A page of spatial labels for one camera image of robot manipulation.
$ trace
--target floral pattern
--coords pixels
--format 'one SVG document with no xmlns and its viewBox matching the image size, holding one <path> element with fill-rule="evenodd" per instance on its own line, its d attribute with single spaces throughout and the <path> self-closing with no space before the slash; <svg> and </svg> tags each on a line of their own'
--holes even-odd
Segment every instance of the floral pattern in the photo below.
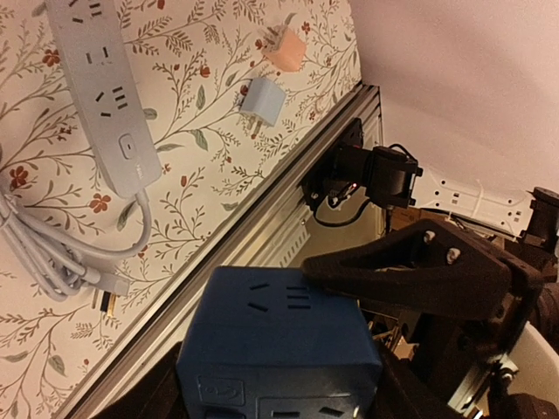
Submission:
<svg viewBox="0 0 559 419">
<path fill-rule="evenodd" d="M 50 417 L 141 309 L 360 79 L 347 0 L 114 0 L 164 176 L 148 188 L 148 245 L 115 266 L 131 281 L 115 317 L 93 290 L 57 304 L 0 237 L 0 419 Z M 105 184 L 72 104 L 45 14 L 0 0 L 0 176 L 34 216 L 107 248 L 141 232 Z M 307 43 L 300 72 L 262 55 L 268 27 Z M 251 79 L 286 91 L 276 127 L 239 113 Z"/>
</svg>

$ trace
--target coiled white cable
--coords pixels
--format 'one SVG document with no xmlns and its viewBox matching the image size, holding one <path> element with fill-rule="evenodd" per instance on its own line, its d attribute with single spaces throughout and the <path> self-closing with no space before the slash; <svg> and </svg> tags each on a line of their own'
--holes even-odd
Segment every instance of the coiled white cable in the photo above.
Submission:
<svg viewBox="0 0 559 419">
<path fill-rule="evenodd" d="M 64 301 L 77 294 L 85 283 L 117 295 L 128 293 L 127 279 L 82 264 L 82 254 L 102 259 L 124 259 L 131 258 L 145 247 L 151 231 L 151 212 L 145 190 L 135 197 L 142 213 L 140 240 L 124 251 L 108 251 L 81 242 L 31 216 L 4 188 L 0 185 L 0 231 L 46 295 Z"/>
</svg>

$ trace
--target blue power adapter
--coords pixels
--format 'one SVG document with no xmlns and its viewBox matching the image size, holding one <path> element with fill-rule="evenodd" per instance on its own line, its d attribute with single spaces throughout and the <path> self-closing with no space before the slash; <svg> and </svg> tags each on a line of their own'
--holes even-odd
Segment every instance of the blue power adapter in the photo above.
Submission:
<svg viewBox="0 0 559 419">
<path fill-rule="evenodd" d="M 215 270 L 176 370 L 191 419 L 364 417 L 382 363 L 353 299 L 296 269 Z"/>
</svg>

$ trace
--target metal frame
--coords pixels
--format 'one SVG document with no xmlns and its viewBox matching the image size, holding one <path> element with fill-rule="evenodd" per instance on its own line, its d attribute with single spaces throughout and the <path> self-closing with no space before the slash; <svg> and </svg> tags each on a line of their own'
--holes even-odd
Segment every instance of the metal frame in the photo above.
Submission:
<svg viewBox="0 0 559 419">
<path fill-rule="evenodd" d="M 244 265 L 302 205 L 304 174 L 352 118 L 373 127 L 380 117 L 377 87 L 358 85 L 318 123 L 213 233 L 198 253 L 142 311 L 53 417 L 89 417 L 121 396 L 190 322 L 211 272 Z"/>
</svg>

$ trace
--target white wall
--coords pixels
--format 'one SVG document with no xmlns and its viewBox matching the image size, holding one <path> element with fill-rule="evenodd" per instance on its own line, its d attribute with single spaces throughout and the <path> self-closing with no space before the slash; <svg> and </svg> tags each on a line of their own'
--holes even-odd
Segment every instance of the white wall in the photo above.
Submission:
<svg viewBox="0 0 559 419">
<path fill-rule="evenodd" d="M 559 190 L 559 2 L 351 3 L 386 143 L 463 180 Z"/>
</svg>

